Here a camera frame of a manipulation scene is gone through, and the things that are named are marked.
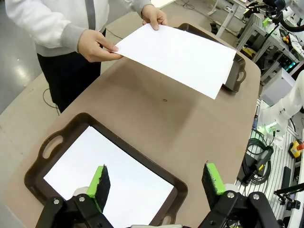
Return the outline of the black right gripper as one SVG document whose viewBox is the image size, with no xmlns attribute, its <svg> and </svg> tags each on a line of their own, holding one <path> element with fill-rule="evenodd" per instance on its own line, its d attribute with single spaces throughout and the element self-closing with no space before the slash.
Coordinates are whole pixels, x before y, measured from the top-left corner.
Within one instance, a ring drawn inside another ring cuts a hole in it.
<svg viewBox="0 0 304 228">
<path fill-rule="evenodd" d="M 262 26 L 267 27 L 268 25 L 272 24 L 272 19 L 269 17 L 277 15 L 282 9 L 282 0 L 263 0 L 262 2 L 252 1 L 246 5 L 244 17 L 250 17 L 254 13 L 266 15 L 267 18 L 262 21 Z"/>
</svg>

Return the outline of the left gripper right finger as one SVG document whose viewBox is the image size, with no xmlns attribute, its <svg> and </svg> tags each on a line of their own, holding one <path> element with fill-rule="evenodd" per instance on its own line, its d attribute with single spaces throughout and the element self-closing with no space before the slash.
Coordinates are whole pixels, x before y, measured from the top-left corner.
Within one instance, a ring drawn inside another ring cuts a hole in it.
<svg viewBox="0 0 304 228">
<path fill-rule="evenodd" d="M 199 225 L 200 228 L 278 228 L 279 223 L 262 192 L 244 196 L 227 190 L 213 163 L 205 163 L 202 185 L 209 203 L 210 212 Z"/>
</svg>

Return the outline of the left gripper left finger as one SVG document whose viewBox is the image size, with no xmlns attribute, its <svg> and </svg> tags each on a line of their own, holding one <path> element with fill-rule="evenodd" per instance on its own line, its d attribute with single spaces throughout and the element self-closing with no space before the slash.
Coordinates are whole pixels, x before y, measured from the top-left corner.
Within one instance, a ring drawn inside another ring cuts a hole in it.
<svg viewBox="0 0 304 228">
<path fill-rule="evenodd" d="M 103 214 L 111 183 L 107 166 L 99 166 L 86 191 L 69 200 L 49 198 L 40 214 L 37 228 L 111 228 Z"/>
</svg>

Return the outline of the person left hand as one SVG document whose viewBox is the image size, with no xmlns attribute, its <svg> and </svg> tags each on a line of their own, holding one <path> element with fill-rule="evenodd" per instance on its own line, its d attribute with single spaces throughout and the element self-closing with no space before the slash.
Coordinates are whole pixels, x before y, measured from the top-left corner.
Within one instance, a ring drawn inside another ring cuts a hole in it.
<svg viewBox="0 0 304 228">
<path fill-rule="evenodd" d="M 167 15 L 153 5 L 146 5 L 142 9 L 142 24 L 150 24 L 154 30 L 159 30 L 159 25 L 168 25 Z"/>
</svg>

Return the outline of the person right hand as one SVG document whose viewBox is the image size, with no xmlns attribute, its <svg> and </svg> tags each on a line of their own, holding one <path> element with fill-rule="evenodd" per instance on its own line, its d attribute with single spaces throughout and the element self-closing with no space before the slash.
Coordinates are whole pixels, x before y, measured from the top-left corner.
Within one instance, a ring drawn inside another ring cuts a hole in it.
<svg viewBox="0 0 304 228">
<path fill-rule="evenodd" d="M 91 63 L 119 60 L 123 57 L 116 53 L 118 48 L 102 33 L 90 29 L 85 30 L 80 36 L 77 50 Z"/>
</svg>

